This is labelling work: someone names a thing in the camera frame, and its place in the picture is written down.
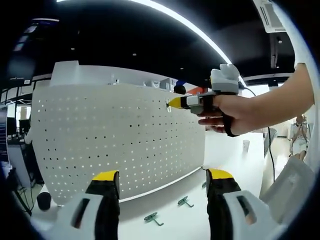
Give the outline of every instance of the computer monitor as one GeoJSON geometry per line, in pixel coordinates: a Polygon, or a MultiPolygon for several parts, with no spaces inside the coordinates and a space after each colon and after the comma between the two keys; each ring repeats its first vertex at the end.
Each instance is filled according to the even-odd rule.
{"type": "Polygon", "coordinates": [[[29,132],[30,129],[30,120],[19,120],[19,132],[21,135],[26,134],[29,132]]]}
{"type": "Polygon", "coordinates": [[[17,134],[17,122],[14,117],[6,118],[6,135],[14,135],[17,134]]]}

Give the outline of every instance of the ceiling light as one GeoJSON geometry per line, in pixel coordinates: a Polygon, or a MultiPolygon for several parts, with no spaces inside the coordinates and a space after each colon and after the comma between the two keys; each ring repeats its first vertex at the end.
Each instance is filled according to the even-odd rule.
{"type": "MultiPolygon", "coordinates": [[[[157,3],[151,0],[129,0],[138,4],[143,4],[145,6],[148,6],[150,8],[156,9],[164,14],[167,14],[168,16],[174,18],[175,20],[179,21],[186,27],[188,27],[190,30],[195,32],[199,37],[201,37],[204,41],[206,41],[207,44],[209,44],[222,58],[225,60],[227,64],[232,64],[231,60],[227,57],[227,55],[218,47],[217,44],[215,44],[203,31],[201,31],[197,26],[195,26],[192,22],[184,18],[183,16],[179,15],[175,11],[157,3]]],[[[240,81],[242,84],[246,87],[245,81],[240,76],[240,81]]]]}

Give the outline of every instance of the black strap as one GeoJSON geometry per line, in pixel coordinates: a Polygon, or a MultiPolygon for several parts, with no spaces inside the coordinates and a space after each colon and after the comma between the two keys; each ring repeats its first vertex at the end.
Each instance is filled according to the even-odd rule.
{"type": "Polygon", "coordinates": [[[222,113],[222,118],[223,118],[223,125],[224,125],[224,129],[225,129],[225,133],[229,136],[229,137],[237,137],[239,135],[234,135],[232,132],[231,132],[231,125],[232,125],[232,122],[234,120],[233,117],[231,116],[228,116],[224,113],[222,113]]]}

